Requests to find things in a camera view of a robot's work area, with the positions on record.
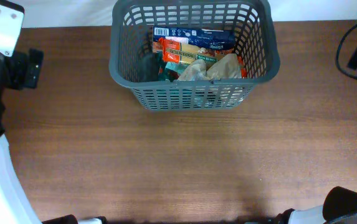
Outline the green Nescafe coffee bag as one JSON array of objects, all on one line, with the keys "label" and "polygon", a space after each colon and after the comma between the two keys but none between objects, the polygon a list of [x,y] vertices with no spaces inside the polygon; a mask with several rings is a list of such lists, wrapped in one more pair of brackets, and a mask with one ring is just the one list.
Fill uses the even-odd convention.
[{"label": "green Nescafe coffee bag", "polygon": [[170,81],[173,82],[179,78],[177,72],[166,68],[167,63],[163,60],[163,54],[158,52],[156,58],[159,64],[158,80],[159,81]]}]

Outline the beige bread bag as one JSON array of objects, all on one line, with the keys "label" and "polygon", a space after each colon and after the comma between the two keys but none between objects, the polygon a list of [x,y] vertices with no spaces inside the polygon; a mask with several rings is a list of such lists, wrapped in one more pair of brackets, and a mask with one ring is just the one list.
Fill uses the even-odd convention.
[{"label": "beige bread bag", "polygon": [[227,54],[210,68],[206,67],[205,60],[195,60],[180,74],[178,81],[236,79],[245,78],[246,74],[240,58],[236,54]]}]

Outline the mint green small packet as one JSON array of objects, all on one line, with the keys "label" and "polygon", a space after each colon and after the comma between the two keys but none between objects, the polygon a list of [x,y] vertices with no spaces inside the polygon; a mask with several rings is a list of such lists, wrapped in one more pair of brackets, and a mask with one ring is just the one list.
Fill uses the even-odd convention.
[{"label": "mint green small packet", "polygon": [[187,67],[188,65],[181,64],[181,63],[168,62],[166,64],[166,69],[172,70],[176,72],[178,75],[181,75]]}]

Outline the blue rectangular carton box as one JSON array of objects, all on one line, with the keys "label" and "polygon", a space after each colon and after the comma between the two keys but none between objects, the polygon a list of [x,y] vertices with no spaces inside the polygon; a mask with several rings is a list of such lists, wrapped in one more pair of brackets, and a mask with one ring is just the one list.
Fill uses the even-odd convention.
[{"label": "blue rectangular carton box", "polygon": [[236,44],[235,36],[229,30],[154,26],[153,41],[159,42],[160,38],[213,50],[230,50]]}]

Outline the yellow orange snack packet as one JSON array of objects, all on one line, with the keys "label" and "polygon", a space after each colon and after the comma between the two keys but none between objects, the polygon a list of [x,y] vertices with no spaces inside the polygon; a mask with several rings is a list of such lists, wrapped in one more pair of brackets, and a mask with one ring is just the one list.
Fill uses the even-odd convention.
[{"label": "yellow orange snack packet", "polygon": [[[181,63],[188,66],[195,60],[203,59],[206,61],[206,67],[210,68],[225,55],[233,54],[231,50],[206,49],[195,45],[182,44],[173,40],[166,40],[164,38],[160,38],[158,43],[162,48],[163,60],[165,62]],[[240,63],[243,64],[245,68],[242,58],[240,56],[238,57],[240,58]]]}]

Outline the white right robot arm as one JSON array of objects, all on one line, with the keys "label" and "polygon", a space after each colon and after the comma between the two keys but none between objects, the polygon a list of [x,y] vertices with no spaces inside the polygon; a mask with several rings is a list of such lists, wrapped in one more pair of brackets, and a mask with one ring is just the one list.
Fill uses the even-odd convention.
[{"label": "white right robot arm", "polygon": [[[347,67],[357,70],[357,48]],[[288,209],[268,221],[275,224],[354,223],[357,224],[357,192],[334,187],[322,205],[307,210]]]}]

